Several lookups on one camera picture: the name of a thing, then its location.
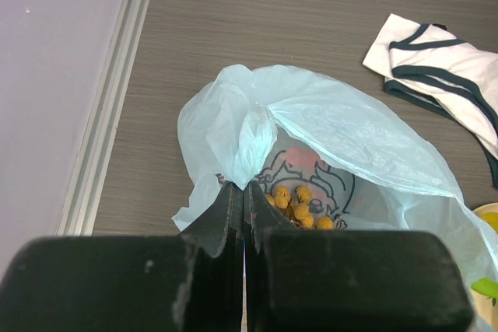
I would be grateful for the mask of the cream and blue plate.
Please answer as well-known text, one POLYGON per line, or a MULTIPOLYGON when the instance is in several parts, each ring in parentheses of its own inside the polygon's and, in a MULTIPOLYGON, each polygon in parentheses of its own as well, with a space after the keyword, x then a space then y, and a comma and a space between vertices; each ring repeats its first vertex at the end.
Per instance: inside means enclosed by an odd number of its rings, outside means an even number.
MULTIPOLYGON (((497 232, 480 218, 481 214, 487 212, 497 212, 497 203, 485 204, 474 210, 482 225, 486 226, 486 229, 484 229, 484 242, 487 250, 486 261, 479 261, 479 266, 482 268, 479 272, 479 279, 488 278, 491 281, 497 282, 497 232)), ((497 299, 485 297, 472 290, 472 287, 471 291, 478 316, 493 330, 497 331, 497 299)))

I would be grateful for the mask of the green fake fruit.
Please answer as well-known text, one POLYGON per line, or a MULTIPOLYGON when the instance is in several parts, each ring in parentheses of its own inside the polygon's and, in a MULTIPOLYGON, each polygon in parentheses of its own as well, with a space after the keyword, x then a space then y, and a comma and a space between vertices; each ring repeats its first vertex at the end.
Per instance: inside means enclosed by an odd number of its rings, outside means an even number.
POLYGON ((472 290, 488 298, 498 298, 498 283, 491 281, 488 278, 481 278, 478 281, 473 282, 472 290))

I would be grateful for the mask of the yellow fake banana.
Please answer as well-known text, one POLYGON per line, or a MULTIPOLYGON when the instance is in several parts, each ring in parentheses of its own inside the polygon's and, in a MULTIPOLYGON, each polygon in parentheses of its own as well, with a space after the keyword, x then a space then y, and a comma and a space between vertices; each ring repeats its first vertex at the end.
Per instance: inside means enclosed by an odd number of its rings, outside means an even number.
POLYGON ((486 222, 495 232, 498 232, 498 213, 487 212, 480 215, 481 220, 486 222))

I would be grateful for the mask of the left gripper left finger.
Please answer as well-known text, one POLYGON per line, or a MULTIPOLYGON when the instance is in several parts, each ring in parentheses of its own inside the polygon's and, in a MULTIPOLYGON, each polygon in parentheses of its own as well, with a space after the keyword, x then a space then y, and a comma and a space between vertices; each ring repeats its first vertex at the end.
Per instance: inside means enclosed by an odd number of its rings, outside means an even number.
POLYGON ((175 236, 26 244, 1 283, 3 331, 238 331, 243 195, 225 185, 175 236))

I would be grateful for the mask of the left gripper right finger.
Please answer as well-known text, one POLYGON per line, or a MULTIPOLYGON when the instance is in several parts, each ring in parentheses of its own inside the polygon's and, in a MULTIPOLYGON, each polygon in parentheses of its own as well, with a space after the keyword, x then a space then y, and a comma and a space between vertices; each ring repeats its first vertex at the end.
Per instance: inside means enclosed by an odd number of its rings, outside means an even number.
POLYGON ((251 183, 244 235, 251 331, 466 331, 475 318, 428 232, 298 229, 251 183))

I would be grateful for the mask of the light blue plastic bag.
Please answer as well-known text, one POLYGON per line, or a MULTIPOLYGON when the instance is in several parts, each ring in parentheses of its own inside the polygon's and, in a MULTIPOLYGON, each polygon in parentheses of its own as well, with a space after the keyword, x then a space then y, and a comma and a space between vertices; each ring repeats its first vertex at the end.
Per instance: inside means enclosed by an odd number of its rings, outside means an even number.
POLYGON ((382 102, 325 75, 274 65, 224 68, 181 109, 177 136, 194 189, 174 217, 185 230, 232 184, 263 194, 299 185, 332 230, 435 235, 461 274, 475 318, 488 331, 471 283, 486 261, 485 225, 463 202, 440 153, 382 102))

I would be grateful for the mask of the white jersey with navy trim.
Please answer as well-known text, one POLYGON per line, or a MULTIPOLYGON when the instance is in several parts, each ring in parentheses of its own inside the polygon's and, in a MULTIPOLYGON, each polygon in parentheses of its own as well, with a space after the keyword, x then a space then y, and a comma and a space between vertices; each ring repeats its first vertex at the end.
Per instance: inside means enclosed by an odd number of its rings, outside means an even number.
POLYGON ((497 182, 497 55, 445 26, 390 14, 363 65, 384 77, 384 91, 449 118, 482 146, 497 182))

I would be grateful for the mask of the aluminium frame post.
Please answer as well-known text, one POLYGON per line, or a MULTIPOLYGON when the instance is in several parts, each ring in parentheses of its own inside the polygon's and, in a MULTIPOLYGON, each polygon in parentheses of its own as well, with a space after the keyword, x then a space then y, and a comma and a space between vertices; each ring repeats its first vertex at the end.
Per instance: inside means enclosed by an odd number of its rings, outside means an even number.
POLYGON ((90 235, 149 0, 123 0, 58 223, 58 236, 90 235))

